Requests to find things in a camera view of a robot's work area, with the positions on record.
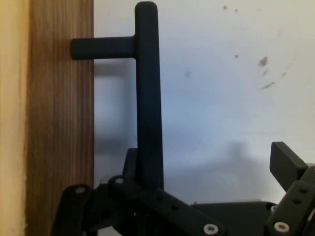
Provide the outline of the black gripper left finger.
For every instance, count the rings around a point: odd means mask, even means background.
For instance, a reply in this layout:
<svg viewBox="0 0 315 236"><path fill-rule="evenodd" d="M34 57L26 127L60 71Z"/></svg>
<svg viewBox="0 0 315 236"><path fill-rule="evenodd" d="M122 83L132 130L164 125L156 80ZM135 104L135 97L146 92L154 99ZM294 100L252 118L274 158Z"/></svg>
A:
<svg viewBox="0 0 315 236"><path fill-rule="evenodd" d="M113 227L123 236L222 236L224 226L161 189L135 182L137 149L130 148L122 175L93 189L66 188L52 226L53 236L95 236Z"/></svg>

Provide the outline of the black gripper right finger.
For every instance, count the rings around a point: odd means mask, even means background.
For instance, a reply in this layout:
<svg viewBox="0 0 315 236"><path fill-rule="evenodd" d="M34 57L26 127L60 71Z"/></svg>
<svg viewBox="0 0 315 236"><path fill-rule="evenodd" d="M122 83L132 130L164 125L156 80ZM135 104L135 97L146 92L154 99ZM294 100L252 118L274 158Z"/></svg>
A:
<svg viewBox="0 0 315 236"><path fill-rule="evenodd" d="M266 236L315 234L315 167L306 164L284 142L271 144L271 174L285 195L265 223Z"/></svg>

